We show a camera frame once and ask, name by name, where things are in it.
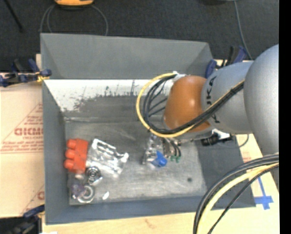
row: black wire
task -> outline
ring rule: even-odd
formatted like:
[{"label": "black wire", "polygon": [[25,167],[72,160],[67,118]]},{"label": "black wire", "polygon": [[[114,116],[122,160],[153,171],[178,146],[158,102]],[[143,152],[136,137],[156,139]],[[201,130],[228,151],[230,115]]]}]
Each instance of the black wire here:
[{"label": "black wire", "polygon": [[228,212],[228,210],[231,208],[231,206],[238,200],[238,198],[243,194],[243,192],[259,177],[261,177],[263,174],[266,174],[276,168],[278,168],[279,165],[276,165],[274,167],[268,168],[265,171],[262,171],[255,177],[253,177],[250,181],[246,183],[246,185],[235,195],[235,197],[231,200],[231,202],[227,205],[227,207],[224,209],[218,220],[213,224],[213,226],[208,231],[208,234],[211,234],[213,230],[215,229],[216,225],[219,223],[219,221],[224,217],[224,215]]},{"label": "black wire", "polygon": [[195,218],[194,218],[194,226],[193,226],[193,233],[196,234],[197,227],[200,221],[200,216],[202,215],[202,212],[205,209],[205,206],[207,202],[210,200],[212,195],[215,193],[215,191],[222,187],[223,183],[226,183],[228,179],[231,177],[239,176],[241,173],[245,172],[246,170],[253,169],[256,167],[260,167],[263,165],[272,165],[274,163],[277,163],[279,161],[279,155],[268,155],[264,156],[262,158],[257,158],[251,161],[248,161],[244,164],[239,165],[232,171],[226,173],[220,180],[218,180],[215,184],[211,186],[211,188],[205,193],[202,200],[200,201],[200,204],[196,210]]},{"label": "black wire", "polygon": [[158,105],[162,104],[162,103],[163,103],[164,101],[166,101],[167,99],[168,99],[168,97],[166,97],[166,98],[160,100],[158,103],[156,103],[154,106],[152,106],[152,107],[150,108],[149,112],[150,112],[151,110],[153,110],[155,107],[157,107]]},{"label": "black wire", "polygon": [[162,108],[160,108],[160,109],[157,109],[156,111],[154,111],[154,112],[152,112],[151,114],[149,114],[149,117],[151,117],[152,115],[154,115],[154,114],[157,114],[158,112],[160,112],[160,111],[162,111],[162,110],[164,110],[165,109],[165,107],[162,107]]},{"label": "black wire", "polygon": [[165,80],[164,81],[164,83],[163,83],[163,85],[162,85],[162,87],[161,87],[161,89],[160,89],[160,91],[150,100],[150,103],[152,103],[152,101],[157,97],[157,96],[159,96],[160,94],[161,94],[161,92],[163,91],[163,89],[164,89],[164,87],[165,87],[165,84],[166,84],[166,82],[168,81],[169,79],[167,79],[167,80]]}]

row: small parts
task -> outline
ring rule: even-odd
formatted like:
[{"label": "small parts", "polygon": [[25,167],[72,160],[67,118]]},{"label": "small parts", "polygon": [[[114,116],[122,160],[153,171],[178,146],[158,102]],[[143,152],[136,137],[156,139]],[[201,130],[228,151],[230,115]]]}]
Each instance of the small parts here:
[{"label": "small parts", "polygon": [[120,154],[116,147],[99,139],[94,139],[91,147],[83,139],[69,139],[66,146],[64,167],[69,171],[68,187],[72,198],[79,203],[91,203],[95,186],[103,179],[102,172],[117,177],[129,157],[128,153]]},{"label": "small parts", "polygon": [[117,177],[121,174],[128,157],[128,153],[120,154],[116,147],[94,139],[88,151],[88,164]]},{"label": "small parts", "polygon": [[160,151],[156,151],[156,159],[151,162],[156,167],[164,167],[167,165],[167,159]]},{"label": "small parts", "polygon": [[151,164],[155,167],[164,167],[170,161],[180,161],[181,150],[172,139],[158,138],[151,135],[147,144],[147,149],[143,156],[142,164]]},{"label": "small parts", "polygon": [[89,185],[97,185],[103,179],[101,171],[96,166],[88,167],[86,175]]},{"label": "small parts", "polygon": [[92,187],[90,185],[85,185],[84,189],[85,189],[85,192],[81,197],[78,198],[78,201],[80,203],[87,203],[87,204],[91,203],[95,197],[94,187]]},{"label": "small parts", "polygon": [[67,150],[64,167],[72,173],[83,174],[86,170],[86,160],[89,142],[83,139],[69,139],[66,143]]},{"label": "small parts", "polygon": [[74,180],[71,184],[72,198],[77,199],[79,203],[91,203],[94,199],[95,190],[92,186],[85,184],[81,181]]}]

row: blue clamp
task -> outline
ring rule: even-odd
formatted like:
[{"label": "blue clamp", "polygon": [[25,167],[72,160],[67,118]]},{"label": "blue clamp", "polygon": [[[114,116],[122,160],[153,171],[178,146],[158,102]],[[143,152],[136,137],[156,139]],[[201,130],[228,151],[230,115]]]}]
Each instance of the blue clamp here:
[{"label": "blue clamp", "polygon": [[205,78],[207,79],[217,67],[217,62],[214,59],[211,59],[206,67]]},{"label": "blue clamp", "polygon": [[152,164],[156,167],[164,167],[167,165],[167,159],[165,156],[160,152],[156,151],[157,158],[152,161]]},{"label": "blue clamp", "polygon": [[45,210],[44,205],[35,207],[28,212],[24,213],[23,218],[24,222],[20,223],[12,230],[5,232],[4,234],[28,234],[35,227],[37,228],[38,233],[42,231],[41,219],[38,217],[38,214]]},{"label": "blue clamp", "polygon": [[18,59],[14,60],[11,66],[12,72],[7,73],[4,77],[0,75],[0,87],[36,81],[39,80],[39,78],[45,78],[52,75],[50,69],[40,71],[33,59],[28,60],[28,65],[31,69],[30,72],[24,71]]}]

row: blue tape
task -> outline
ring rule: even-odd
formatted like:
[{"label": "blue tape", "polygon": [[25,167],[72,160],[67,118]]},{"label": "blue tape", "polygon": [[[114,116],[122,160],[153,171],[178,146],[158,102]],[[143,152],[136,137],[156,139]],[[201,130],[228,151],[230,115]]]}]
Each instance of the blue tape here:
[{"label": "blue tape", "polygon": [[254,201],[255,201],[256,204],[262,204],[264,210],[268,210],[268,209],[270,209],[269,204],[273,203],[273,199],[272,199],[271,196],[267,196],[266,195],[266,192],[264,190],[264,187],[263,187],[263,184],[262,184],[262,180],[261,180],[260,177],[258,178],[258,182],[259,182],[259,185],[260,185],[260,188],[261,188],[263,196],[254,197]]}]

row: black cable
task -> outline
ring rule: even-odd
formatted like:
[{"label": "black cable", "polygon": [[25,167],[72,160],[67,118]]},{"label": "black cable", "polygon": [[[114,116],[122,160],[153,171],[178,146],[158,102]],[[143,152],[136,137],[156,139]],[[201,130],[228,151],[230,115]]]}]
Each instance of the black cable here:
[{"label": "black cable", "polygon": [[215,193],[215,191],[222,187],[222,184],[226,183],[227,180],[229,180],[231,177],[236,177],[239,174],[253,168],[257,168],[263,165],[272,165],[274,163],[277,163],[279,161],[279,155],[268,155],[264,156],[262,158],[257,158],[251,161],[248,161],[247,163],[241,164],[232,171],[226,173],[220,180],[218,180],[215,184],[211,186],[211,188],[204,194],[197,210],[195,213],[194,218],[194,226],[193,226],[193,233],[196,234],[197,227],[200,221],[200,217],[202,215],[202,212],[205,209],[205,206],[207,205],[207,202],[210,200],[212,195]]},{"label": "black cable", "polygon": [[227,205],[227,207],[224,209],[218,220],[213,224],[213,226],[208,231],[208,234],[211,234],[213,230],[215,229],[216,225],[219,223],[219,221],[224,217],[224,215],[228,212],[228,210],[231,208],[231,206],[238,200],[238,198],[244,193],[244,191],[259,177],[261,177],[263,174],[266,174],[276,168],[278,168],[279,165],[276,165],[274,167],[271,167],[269,169],[266,169],[265,171],[262,171],[255,177],[253,177],[251,180],[249,180],[246,185],[235,195],[235,197],[231,200],[231,202]]},{"label": "black cable", "polygon": [[174,134],[177,133],[178,131],[181,131],[185,128],[188,128],[190,126],[193,126],[193,128],[201,125],[204,123],[207,119],[209,119],[215,112],[217,112],[233,95],[235,95],[238,91],[243,89],[244,87],[244,81],[240,82],[238,85],[233,87],[229,92],[226,93],[224,97],[219,99],[216,103],[212,105],[211,108],[207,109],[205,112],[197,116],[196,118],[190,120],[189,122],[183,124],[182,126],[176,127],[174,129],[168,130],[168,129],[161,129],[156,127],[154,124],[152,124],[149,120],[149,109],[150,109],[150,104],[147,104],[148,99],[151,100],[153,94],[155,93],[155,90],[158,89],[160,84],[165,81],[165,79],[171,79],[171,77],[164,78],[160,81],[158,81],[147,93],[144,104],[143,104],[143,111],[142,115],[146,123],[150,126],[151,129],[155,130],[156,132],[162,133],[162,134]]},{"label": "black cable", "polygon": [[216,0],[216,1],[226,1],[226,2],[233,2],[234,3],[235,13],[236,13],[236,20],[237,20],[237,25],[238,25],[240,37],[241,37],[242,43],[244,45],[244,48],[246,49],[246,52],[247,52],[249,58],[252,60],[252,56],[251,56],[251,54],[248,51],[248,48],[246,46],[246,42],[244,40],[244,35],[243,35],[242,27],[241,27],[241,24],[240,24],[239,13],[238,13],[238,8],[237,8],[237,4],[236,4],[236,1],[240,1],[240,0]]},{"label": "black cable", "polygon": [[155,107],[157,107],[158,105],[162,104],[162,103],[163,103],[164,101],[166,101],[167,99],[168,99],[168,97],[166,97],[166,98],[160,100],[159,102],[157,102],[154,106],[152,106],[152,107],[150,108],[149,112],[150,112],[151,110],[153,110]]},{"label": "black cable", "polygon": [[154,115],[154,114],[157,114],[158,112],[160,112],[160,111],[162,111],[162,110],[164,110],[164,109],[165,109],[165,107],[162,107],[162,108],[160,108],[160,109],[157,109],[157,110],[154,111],[153,113],[149,114],[149,117],[151,117],[151,116]]}]

